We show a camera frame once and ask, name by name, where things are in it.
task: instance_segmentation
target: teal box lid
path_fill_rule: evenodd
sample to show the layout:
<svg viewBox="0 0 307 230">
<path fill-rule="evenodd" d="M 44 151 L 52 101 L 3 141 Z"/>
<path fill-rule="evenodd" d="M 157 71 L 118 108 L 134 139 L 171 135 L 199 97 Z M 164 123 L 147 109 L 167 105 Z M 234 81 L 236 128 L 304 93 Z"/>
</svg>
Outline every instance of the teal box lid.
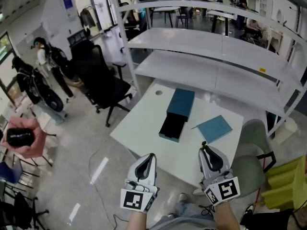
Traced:
<svg viewBox="0 0 307 230">
<path fill-rule="evenodd" d="M 186 117 L 188 121 L 192 110 L 195 92 L 183 89 L 176 89 L 168 106 L 167 113 L 174 113 Z"/>
</svg>

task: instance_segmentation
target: red cable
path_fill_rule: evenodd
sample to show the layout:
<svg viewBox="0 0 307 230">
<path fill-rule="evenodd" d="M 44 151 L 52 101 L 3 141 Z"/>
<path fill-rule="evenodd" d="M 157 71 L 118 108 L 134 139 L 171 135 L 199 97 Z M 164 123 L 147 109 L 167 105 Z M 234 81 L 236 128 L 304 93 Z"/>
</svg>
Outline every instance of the red cable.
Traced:
<svg viewBox="0 0 307 230">
<path fill-rule="evenodd" d="M 263 169 L 263 170 L 264 170 L 264 167 L 265 167 L 265 158 L 263 159 L 263 166 L 262 166 L 262 169 Z M 261 188 L 259 188 L 259 189 L 258 189 L 257 198 L 256 198 L 255 203 L 257 203 L 257 202 L 258 202 L 259 195 L 260 195 L 260 190 L 261 190 Z"/>
</svg>

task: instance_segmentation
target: tile floor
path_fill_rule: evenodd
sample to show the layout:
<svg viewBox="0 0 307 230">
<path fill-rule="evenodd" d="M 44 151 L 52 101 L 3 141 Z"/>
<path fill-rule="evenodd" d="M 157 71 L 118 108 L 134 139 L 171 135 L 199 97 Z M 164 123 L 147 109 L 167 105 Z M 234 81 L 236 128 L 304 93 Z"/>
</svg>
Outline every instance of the tile floor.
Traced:
<svg viewBox="0 0 307 230">
<path fill-rule="evenodd" d="M 124 60 L 119 53 L 122 42 L 118 34 L 114 34 L 110 38 L 97 39 L 106 61 Z M 128 69 L 124 71 L 124 79 L 131 80 Z M 150 78 L 140 78 L 142 92 L 145 92 L 151 82 Z M 137 97 L 128 104 L 128 108 L 132 108 L 136 102 Z M 53 161 L 53 167 L 46 165 L 35 170 L 41 177 L 33 182 L 36 187 L 30 195 L 36 194 L 39 198 L 38 210 L 49 209 L 50 214 L 43 219 L 51 230 L 112 230 L 115 226 L 113 214 L 122 219 L 129 219 L 130 216 L 129 211 L 119 207 L 120 189 L 124 185 L 129 166 L 136 159 L 109 135 L 127 113 L 115 109 L 111 127 L 107 128 L 105 120 L 108 110 L 97 114 L 86 97 L 78 91 L 76 98 L 65 108 L 70 120 L 58 127 L 51 120 L 45 128 L 48 133 L 58 135 L 59 144 L 54 146 L 56 141 L 48 139 L 46 156 Z M 274 147 L 277 165 L 306 154 L 307 151 L 307 117 L 296 111 L 291 117 L 298 124 L 298 130 L 280 146 Z M 98 167 L 103 169 L 93 184 L 92 177 Z M 190 194 L 194 190 L 193 186 L 160 169 L 157 171 L 156 184 L 160 187 L 160 192 L 148 213 L 148 227 L 162 215 L 172 212 L 181 192 Z M 246 205 L 255 201 L 256 194 L 255 192 L 231 202 L 238 219 Z M 205 196 L 189 197 L 192 202 L 208 205 Z M 117 229 L 125 229 L 125 226 L 126 222 L 118 220 Z"/>
</svg>

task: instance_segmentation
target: black chair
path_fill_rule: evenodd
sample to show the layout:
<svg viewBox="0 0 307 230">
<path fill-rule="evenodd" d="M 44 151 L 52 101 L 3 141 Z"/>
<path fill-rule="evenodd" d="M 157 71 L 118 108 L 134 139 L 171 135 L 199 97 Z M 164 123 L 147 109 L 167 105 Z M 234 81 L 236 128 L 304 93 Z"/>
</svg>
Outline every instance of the black chair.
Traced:
<svg viewBox="0 0 307 230">
<path fill-rule="evenodd" d="M 189 19 L 191 18 L 191 13 L 192 13 L 193 8 L 192 7 L 187 7 L 184 11 L 184 14 L 177 15 L 176 17 L 176 28 L 178 28 L 178 22 L 179 20 L 184 19 L 185 20 L 185 27 L 188 29 L 189 28 Z"/>
<path fill-rule="evenodd" d="M 38 200 L 37 197 L 33 200 L 32 208 L 29 207 L 21 193 L 17 193 L 14 198 L 14 205 L 0 202 L 0 227 L 14 226 L 21 229 L 28 229 L 32 228 L 31 221 L 33 219 L 34 229 L 39 229 L 36 225 L 38 223 L 43 230 L 46 230 L 38 217 L 49 213 L 49 211 L 45 210 L 43 212 L 36 212 L 35 200 Z"/>
<path fill-rule="evenodd" d="M 120 101 L 132 94 L 126 94 L 130 84 L 122 77 L 121 68 L 126 64 L 122 62 L 112 63 L 118 68 L 120 79 L 113 76 L 104 60 L 101 47 L 86 40 L 71 48 L 71 64 L 78 77 L 88 89 L 87 96 L 93 105 L 96 105 L 96 112 L 100 109 L 110 107 L 106 119 L 106 126 L 110 127 L 109 119 L 115 106 L 129 112 L 130 110 L 119 104 Z"/>
<path fill-rule="evenodd" d="M 119 6 L 125 6 L 125 5 L 129 5 L 129 3 L 127 2 L 122 2 L 119 4 Z M 126 11 L 122 12 L 122 18 L 124 18 Z M 147 29 L 147 22 L 146 22 L 146 18 L 142 18 L 141 13 L 139 13 L 139 18 L 140 20 L 137 21 L 134 17 L 133 14 L 133 10 L 129 11 L 129 14 L 127 16 L 127 21 L 128 23 L 124 23 L 125 26 L 125 31 L 126 31 L 126 37 L 129 40 L 135 38 L 137 35 L 141 34 L 142 32 L 144 32 Z"/>
</svg>

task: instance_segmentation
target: blue notebook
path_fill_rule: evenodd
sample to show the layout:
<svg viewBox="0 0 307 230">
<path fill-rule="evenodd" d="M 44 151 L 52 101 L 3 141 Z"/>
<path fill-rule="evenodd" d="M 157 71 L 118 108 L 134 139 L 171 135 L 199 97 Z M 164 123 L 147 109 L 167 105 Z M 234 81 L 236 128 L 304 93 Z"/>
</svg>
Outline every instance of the blue notebook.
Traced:
<svg viewBox="0 0 307 230">
<path fill-rule="evenodd" d="M 197 128 L 203 138 L 206 140 L 207 144 L 214 142 L 232 131 L 232 128 L 222 117 L 222 115 L 197 125 Z"/>
</svg>

